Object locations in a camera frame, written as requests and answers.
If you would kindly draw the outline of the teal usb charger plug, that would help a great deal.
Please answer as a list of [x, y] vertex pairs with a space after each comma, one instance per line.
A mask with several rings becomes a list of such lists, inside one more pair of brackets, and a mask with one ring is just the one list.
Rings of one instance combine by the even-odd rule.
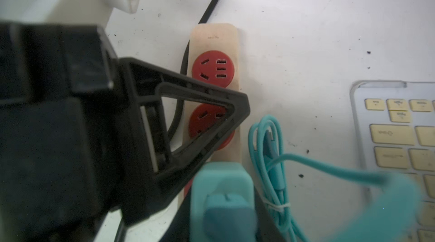
[[241, 164], [205, 164], [190, 193], [191, 242], [256, 241], [254, 184]]

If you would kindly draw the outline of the white keyboard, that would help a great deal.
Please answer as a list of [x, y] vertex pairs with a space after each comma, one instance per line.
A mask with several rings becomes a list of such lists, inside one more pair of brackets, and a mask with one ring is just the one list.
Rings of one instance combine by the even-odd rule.
[[358, 81], [350, 99], [362, 167], [406, 176], [420, 187], [421, 210], [397, 240], [434, 241], [434, 83]]

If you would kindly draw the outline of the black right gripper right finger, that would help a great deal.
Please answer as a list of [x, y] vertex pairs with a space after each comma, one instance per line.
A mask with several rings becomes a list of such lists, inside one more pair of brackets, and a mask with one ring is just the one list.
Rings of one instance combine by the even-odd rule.
[[255, 211], [257, 215], [258, 230], [256, 232], [256, 242], [285, 242], [285, 238], [279, 232], [272, 217], [269, 215], [263, 200], [254, 189]]

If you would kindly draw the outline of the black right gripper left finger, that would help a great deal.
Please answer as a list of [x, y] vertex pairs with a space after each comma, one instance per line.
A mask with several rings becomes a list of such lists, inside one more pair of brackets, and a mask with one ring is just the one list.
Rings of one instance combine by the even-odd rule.
[[164, 242], [188, 242], [190, 236], [191, 191], [185, 196], [179, 210], [167, 231], [163, 235]]

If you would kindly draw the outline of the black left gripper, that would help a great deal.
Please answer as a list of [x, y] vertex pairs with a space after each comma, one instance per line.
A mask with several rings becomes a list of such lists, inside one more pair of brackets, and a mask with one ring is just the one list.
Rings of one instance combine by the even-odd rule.
[[120, 209], [160, 210], [138, 98], [159, 67], [119, 59], [97, 26], [1, 24], [1, 240], [89, 241]]

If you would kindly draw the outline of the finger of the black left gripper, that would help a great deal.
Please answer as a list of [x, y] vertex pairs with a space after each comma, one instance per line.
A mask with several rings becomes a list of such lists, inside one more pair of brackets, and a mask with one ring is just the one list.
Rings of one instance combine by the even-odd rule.
[[[249, 116], [245, 93], [193, 79], [135, 58], [119, 62], [126, 104], [117, 113], [122, 168], [118, 203], [123, 221], [135, 225], [167, 207], [200, 167]], [[163, 98], [209, 105], [197, 129], [171, 149]]]

